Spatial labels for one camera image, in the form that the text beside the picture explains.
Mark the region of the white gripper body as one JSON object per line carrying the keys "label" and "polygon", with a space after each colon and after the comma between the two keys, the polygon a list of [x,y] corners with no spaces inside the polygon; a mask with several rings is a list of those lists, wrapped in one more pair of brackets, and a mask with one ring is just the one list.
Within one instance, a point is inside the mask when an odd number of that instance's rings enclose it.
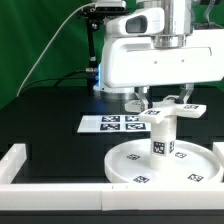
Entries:
{"label": "white gripper body", "polygon": [[150,37],[108,40],[100,77],[110,88],[220,81],[224,29],[196,30],[180,48],[154,48]]}

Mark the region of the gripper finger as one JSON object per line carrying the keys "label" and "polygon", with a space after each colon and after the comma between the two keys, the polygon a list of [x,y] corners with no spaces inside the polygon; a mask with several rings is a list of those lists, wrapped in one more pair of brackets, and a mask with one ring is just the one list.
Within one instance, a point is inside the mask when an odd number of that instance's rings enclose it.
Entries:
{"label": "gripper finger", "polygon": [[189,97],[191,96],[192,92],[194,90],[194,85],[191,83],[183,84],[181,86],[181,92],[179,95],[179,103],[180,104],[186,104]]}
{"label": "gripper finger", "polygon": [[140,102],[140,110],[145,111],[149,108],[149,101],[146,97],[148,93],[147,87],[135,87],[134,88],[135,94]]}

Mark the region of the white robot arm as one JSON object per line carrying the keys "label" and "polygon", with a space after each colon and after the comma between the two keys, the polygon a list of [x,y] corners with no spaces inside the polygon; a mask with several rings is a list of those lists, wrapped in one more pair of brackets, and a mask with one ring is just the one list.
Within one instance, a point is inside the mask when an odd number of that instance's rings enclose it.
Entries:
{"label": "white robot arm", "polygon": [[181,100],[195,83],[224,79],[224,29],[193,28],[201,0],[136,0],[126,14],[123,0],[95,0],[105,17],[105,40],[94,92],[109,98],[136,95],[143,108],[151,86],[183,84]]}

